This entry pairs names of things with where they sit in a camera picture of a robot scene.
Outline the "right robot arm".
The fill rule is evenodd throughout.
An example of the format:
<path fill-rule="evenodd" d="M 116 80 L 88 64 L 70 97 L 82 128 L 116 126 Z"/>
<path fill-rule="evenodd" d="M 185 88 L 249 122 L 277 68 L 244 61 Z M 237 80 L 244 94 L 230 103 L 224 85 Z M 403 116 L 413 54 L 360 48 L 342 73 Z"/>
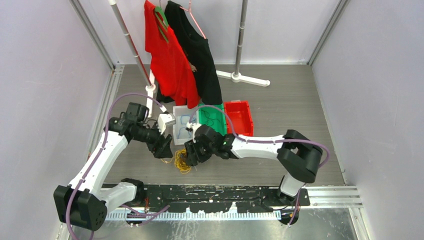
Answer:
<path fill-rule="evenodd" d="M 305 184 L 315 182 L 324 146 L 307 139 L 300 132 L 289 129 L 272 137 L 254 137 L 229 133 L 222 135 L 210 126 L 188 123 L 192 134 L 185 142 L 186 164 L 196 166 L 212 156 L 221 159 L 261 158 L 279 162 L 287 171 L 282 177 L 277 198 L 283 205 L 291 205 Z"/>

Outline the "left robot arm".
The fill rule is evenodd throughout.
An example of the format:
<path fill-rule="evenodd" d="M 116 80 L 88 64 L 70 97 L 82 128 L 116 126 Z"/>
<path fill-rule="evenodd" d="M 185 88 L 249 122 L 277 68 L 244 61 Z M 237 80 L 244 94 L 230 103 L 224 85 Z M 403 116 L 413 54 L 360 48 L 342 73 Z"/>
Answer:
<path fill-rule="evenodd" d="M 67 186 L 58 185 L 53 193 L 58 218 L 62 223 L 97 231 L 107 214 L 126 203 L 141 206 L 147 197 L 144 183 L 124 178 L 116 186 L 102 191 L 106 176 L 118 156 L 131 141 L 145 143 L 157 159 L 171 158 L 172 135 L 166 128 L 176 123 L 172 113 L 162 106 L 153 126 L 146 124 L 149 108 L 131 102 L 119 117 L 112 117 L 101 139 L 81 171 Z"/>

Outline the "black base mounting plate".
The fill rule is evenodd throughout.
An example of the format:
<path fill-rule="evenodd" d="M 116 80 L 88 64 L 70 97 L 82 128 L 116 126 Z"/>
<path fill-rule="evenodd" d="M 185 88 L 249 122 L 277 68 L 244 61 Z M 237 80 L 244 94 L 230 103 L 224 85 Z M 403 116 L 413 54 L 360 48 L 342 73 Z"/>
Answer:
<path fill-rule="evenodd" d="M 156 212 L 168 206 L 169 213 L 227 213 L 235 207 L 237 213 L 269 213 L 288 211 L 296 204 L 309 206 L 308 191 L 301 190 L 299 200 L 285 196 L 277 186 L 261 185 L 165 185 L 146 184 L 141 196 L 126 205 L 146 207 Z"/>

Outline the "white plastic bin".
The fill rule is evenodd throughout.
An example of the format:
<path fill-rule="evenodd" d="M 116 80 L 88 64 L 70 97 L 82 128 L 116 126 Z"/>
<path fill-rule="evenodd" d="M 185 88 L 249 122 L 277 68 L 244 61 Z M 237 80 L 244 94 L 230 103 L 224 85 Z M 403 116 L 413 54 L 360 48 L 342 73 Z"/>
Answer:
<path fill-rule="evenodd" d="M 172 112 L 176 119 L 176 123 L 172 128 L 173 142 L 176 146 L 181 146 L 192 139 L 191 133 L 186 130 L 186 124 L 194 111 L 187 108 L 186 105 L 181 105 L 173 106 Z"/>

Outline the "green plastic bin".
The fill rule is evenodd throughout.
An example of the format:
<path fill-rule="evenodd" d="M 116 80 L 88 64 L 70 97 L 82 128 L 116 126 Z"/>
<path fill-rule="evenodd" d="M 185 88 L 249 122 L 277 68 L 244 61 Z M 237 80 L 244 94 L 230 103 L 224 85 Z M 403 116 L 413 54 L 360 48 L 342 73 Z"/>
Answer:
<path fill-rule="evenodd" d="M 219 108 L 217 110 L 213 107 L 203 107 L 197 111 L 197 122 L 202 125 L 207 125 L 214 129 L 217 133 L 225 136 L 227 134 L 227 120 L 224 111 L 224 104 L 215 105 Z"/>

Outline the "red plastic bin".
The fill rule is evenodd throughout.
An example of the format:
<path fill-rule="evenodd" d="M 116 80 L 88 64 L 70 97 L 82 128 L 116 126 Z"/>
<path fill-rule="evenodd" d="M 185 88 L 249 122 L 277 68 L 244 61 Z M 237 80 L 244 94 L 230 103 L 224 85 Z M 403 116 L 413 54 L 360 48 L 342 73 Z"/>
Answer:
<path fill-rule="evenodd" d="M 233 123 L 235 132 L 240 135 L 252 137 L 254 135 L 254 123 L 248 101 L 227 101 L 223 105 L 225 113 Z"/>

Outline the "red t-shirt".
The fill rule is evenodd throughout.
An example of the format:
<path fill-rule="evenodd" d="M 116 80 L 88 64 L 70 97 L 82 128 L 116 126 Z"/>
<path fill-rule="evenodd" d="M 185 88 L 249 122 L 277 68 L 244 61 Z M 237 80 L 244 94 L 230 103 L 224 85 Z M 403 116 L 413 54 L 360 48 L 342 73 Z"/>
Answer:
<path fill-rule="evenodd" d="M 163 39 L 156 23 L 155 7 L 148 0 L 144 2 L 145 51 L 151 54 L 150 69 L 158 86 L 156 100 L 192 109 L 200 101 L 192 68 L 169 24 L 169 43 Z"/>

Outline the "left rack pole with base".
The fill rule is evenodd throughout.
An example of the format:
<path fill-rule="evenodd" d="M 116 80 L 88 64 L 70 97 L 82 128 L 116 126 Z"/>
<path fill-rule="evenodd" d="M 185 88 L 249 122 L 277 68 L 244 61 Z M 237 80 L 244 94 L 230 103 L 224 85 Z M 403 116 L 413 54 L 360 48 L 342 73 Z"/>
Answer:
<path fill-rule="evenodd" d="M 150 74 L 148 73 L 147 69 L 145 68 L 145 66 L 142 62 L 142 59 L 139 55 L 139 52 L 138 52 L 138 50 L 135 46 L 135 43 L 132 39 L 132 36 L 131 36 L 131 34 L 130 34 L 127 26 L 126 26 L 126 23 L 123 19 L 123 16 L 120 12 L 118 5 L 117 5 L 117 1 L 116 0 L 108 0 L 108 4 L 110 5 L 110 7 L 113 11 L 113 14 L 114 14 L 119 26 L 120 26 L 120 29 L 121 29 L 124 37 L 125 37 L 125 40 L 126 40 L 128 46 L 130 48 L 131 54 L 133 55 L 137 66 L 138 66 L 140 72 L 144 76 L 144 80 L 145 80 L 145 83 L 146 83 L 145 91 L 146 91 L 147 96 L 148 96 L 148 98 L 146 100 L 146 106 L 150 107 L 150 113 L 148 114 L 148 116 L 151 117 L 152 112 L 153 112 L 154 94 L 157 91 L 155 81 L 151 82 L 151 80 L 150 80 Z"/>

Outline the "black t-shirt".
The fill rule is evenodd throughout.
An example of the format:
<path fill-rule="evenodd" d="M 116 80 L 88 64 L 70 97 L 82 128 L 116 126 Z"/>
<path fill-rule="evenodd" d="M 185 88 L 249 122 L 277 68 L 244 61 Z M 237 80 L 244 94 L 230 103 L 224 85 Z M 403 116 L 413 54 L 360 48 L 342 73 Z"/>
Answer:
<path fill-rule="evenodd" d="M 221 105 L 222 92 L 208 39 L 195 30 L 180 4 L 169 0 L 164 14 L 187 57 L 200 100 L 206 105 Z"/>

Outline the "green clothes hanger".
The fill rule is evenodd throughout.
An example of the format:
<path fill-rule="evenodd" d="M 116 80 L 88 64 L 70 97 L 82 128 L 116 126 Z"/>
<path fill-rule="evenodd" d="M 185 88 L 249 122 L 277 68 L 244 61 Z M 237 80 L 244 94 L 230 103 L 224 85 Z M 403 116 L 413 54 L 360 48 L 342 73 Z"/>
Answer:
<path fill-rule="evenodd" d="M 166 41 L 166 43 L 169 43 L 168 34 L 167 34 L 169 24 L 166 19 L 165 13 L 160 6 L 156 6 L 154 8 L 154 16 L 156 17 L 156 25 L 159 30 L 159 33 L 161 34 L 162 38 Z"/>

